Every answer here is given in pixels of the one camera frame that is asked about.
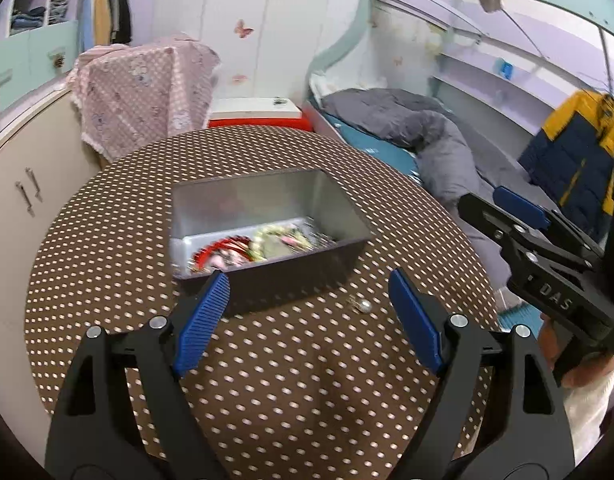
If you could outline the yellow navy jacket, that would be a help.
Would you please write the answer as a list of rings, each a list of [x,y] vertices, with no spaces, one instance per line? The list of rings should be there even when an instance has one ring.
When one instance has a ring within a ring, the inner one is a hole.
[[[602,240],[614,211],[614,96],[574,92],[548,116],[519,164],[564,217]]]

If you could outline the pearl earring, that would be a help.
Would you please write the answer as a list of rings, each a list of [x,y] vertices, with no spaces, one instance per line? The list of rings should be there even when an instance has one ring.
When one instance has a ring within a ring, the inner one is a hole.
[[[372,302],[365,298],[349,297],[348,304],[354,311],[363,314],[368,314],[373,309]]]

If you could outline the grey duvet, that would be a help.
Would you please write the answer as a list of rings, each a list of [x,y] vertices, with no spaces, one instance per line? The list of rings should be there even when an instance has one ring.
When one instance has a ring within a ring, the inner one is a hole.
[[[414,154],[423,188],[467,235],[493,289],[507,286],[511,270],[499,246],[459,217],[458,200],[473,193],[493,203],[494,189],[504,186],[535,205],[554,208],[518,162],[438,101],[406,90],[347,89],[324,96],[319,106],[346,125]]]

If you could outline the brown polka dot tablecloth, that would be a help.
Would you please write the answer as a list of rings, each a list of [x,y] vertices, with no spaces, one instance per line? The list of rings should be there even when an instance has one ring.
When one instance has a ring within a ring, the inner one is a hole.
[[[423,292],[486,330],[494,293],[446,210],[390,166],[314,133],[272,127],[189,132],[117,160],[63,207],[30,273],[25,342],[53,408],[84,332],[136,330],[175,305],[173,185],[317,168],[343,186],[372,238],[336,288],[226,318],[182,388],[234,479],[384,479],[417,430],[436,380],[388,300],[402,268]],[[354,311],[349,297],[372,302]]]

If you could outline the silver metal tin box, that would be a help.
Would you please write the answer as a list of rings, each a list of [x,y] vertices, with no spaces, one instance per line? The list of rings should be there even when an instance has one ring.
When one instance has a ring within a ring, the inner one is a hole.
[[[169,260],[185,296],[226,273],[229,315],[336,288],[372,238],[370,223],[322,169],[188,181],[173,187]]]

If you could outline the teal bed sheet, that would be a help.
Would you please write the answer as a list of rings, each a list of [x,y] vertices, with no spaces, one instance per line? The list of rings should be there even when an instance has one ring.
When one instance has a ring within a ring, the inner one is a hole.
[[[358,151],[379,159],[381,162],[414,180],[418,185],[422,184],[418,162],[414,154],[404,148],[399,148],[396,145],[371,136],[369,133],[358,130],[343,122],[342,119],[330,114],[321,112],[321,116],[333,127],[345,143]]]

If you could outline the red white storage box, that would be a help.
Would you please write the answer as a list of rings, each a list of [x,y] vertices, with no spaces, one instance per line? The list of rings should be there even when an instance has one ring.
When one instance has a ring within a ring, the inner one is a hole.
[[[313,131],[305,113],[286,98],[223,98],[211,104],[209,128],[274,126]]]

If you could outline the cream curved cabinet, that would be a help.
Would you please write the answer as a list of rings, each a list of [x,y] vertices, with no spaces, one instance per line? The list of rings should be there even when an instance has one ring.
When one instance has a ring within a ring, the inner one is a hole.
[[[0,132],[0,414],[35,460],[43,460],[50,417],[24,341],[30,271],[60,208],[99,169],[66,90]]]

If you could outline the pink patterned cloth cover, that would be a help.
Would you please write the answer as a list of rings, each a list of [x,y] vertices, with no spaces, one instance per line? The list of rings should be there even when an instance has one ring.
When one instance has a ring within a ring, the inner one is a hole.
[[[220,64],[214,50],[185,35],[86,50],[66,79],[81,139],[115,162],[145,145],[205,128]]]

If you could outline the white wardrobe doors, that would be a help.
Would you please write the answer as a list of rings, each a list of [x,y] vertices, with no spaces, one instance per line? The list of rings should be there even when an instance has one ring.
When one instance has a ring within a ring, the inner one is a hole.
[[[218,99],[307,92],[313,59],[342,37],[358,0],[129,0],[133,44],[189,36],[220,58]]]

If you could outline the mint green drawer unit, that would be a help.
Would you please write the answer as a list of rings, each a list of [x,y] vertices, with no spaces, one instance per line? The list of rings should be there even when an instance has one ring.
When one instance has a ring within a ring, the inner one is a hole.
[[[28,93],[66,75],[78,54],[76,21],[0,40],[0,114]]]

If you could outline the hanging clothes row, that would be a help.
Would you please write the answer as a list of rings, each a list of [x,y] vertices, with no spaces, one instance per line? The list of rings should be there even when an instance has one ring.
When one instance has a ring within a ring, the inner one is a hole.
[[[78,41],[84,52],[96,46],[130,44],[129,0],[79,0]]]

